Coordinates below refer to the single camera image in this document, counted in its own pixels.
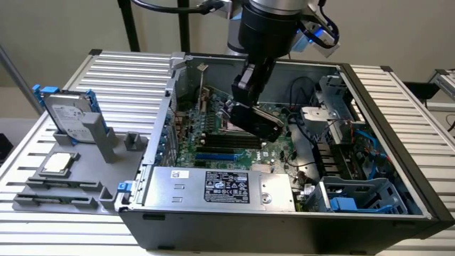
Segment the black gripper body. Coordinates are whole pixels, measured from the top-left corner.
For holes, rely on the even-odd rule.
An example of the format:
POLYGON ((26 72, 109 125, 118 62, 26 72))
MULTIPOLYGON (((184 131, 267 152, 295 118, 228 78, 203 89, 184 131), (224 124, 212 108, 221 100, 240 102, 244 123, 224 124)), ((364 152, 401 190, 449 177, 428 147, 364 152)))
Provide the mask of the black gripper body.
POLYGON ((271 70, 276 59, 288 54, 296 36, 297 14, 279 15, 243 4, 237 41, 248 63, 271 70))

